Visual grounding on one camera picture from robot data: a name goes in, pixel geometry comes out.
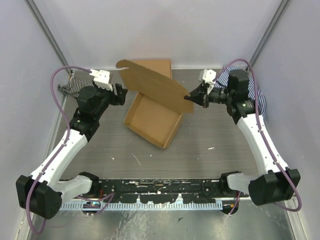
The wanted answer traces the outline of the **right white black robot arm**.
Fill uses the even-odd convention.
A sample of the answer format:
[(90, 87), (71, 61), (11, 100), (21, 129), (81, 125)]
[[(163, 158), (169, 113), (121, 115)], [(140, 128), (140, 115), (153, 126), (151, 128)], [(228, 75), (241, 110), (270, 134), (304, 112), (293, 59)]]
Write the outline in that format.
[(221, 194), (229, 198), (241, 192), (250, 196), (257, 206), (290, 200), (301, 175), (297, 169), (289, 168), (273, 144), (257, 102), (249, 96), (248, 73), (243, 69), (231, 70), (224, 88), (216, 87), (215, 77), (214, 70), (202, 70), (200, 85), (184, 98), (203, 108), (210, 103), (226, 105), (248, 142), (258, 170), (257, 177), (239, 171), (223, 173), (219, 178)]

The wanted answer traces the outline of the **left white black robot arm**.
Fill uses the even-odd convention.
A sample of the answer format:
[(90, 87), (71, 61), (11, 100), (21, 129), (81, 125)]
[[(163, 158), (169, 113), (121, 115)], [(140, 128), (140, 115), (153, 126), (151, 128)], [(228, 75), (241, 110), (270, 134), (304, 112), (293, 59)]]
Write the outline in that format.
[(71, 180), (59, 181), (77, 153), (96, 133), (108, 106), (124, 105), (127, 92), (119, 83), (113, 90), (93, 85), (79, 91), (78, 107), (60, 142), (36, 170), (29, 176), (21, 175), (16, 181), (18, 202), (26, 213), (49, 220), (65, 202), (80, 195), (93, 199), (100, 194), (99, 177), (85, 171)]

